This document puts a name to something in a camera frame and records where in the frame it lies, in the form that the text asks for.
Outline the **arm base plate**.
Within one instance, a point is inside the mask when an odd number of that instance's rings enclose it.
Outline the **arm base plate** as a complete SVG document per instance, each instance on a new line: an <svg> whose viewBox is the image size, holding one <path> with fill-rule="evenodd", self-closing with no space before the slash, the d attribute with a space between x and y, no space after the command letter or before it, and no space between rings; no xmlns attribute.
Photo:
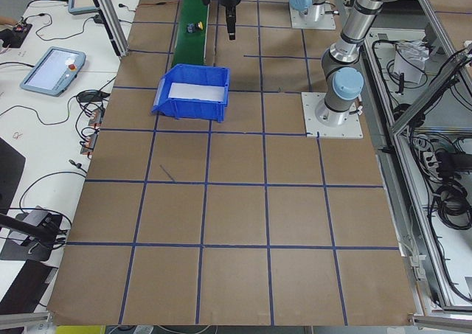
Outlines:
<svg viewBox="0 0 472 334"><path fill-rule="evenodd" d="M289 4L291 27L294 29L335 30L336 23L329 4L312 4L306 9Z"/></svg>
<svg viewBox="0 0 472 334"><path fill-rule="evenodd" d="M354 103L341 113L325 105L324 92L302 92L305 135L309 138L362 139L359 114Z"/></svg>

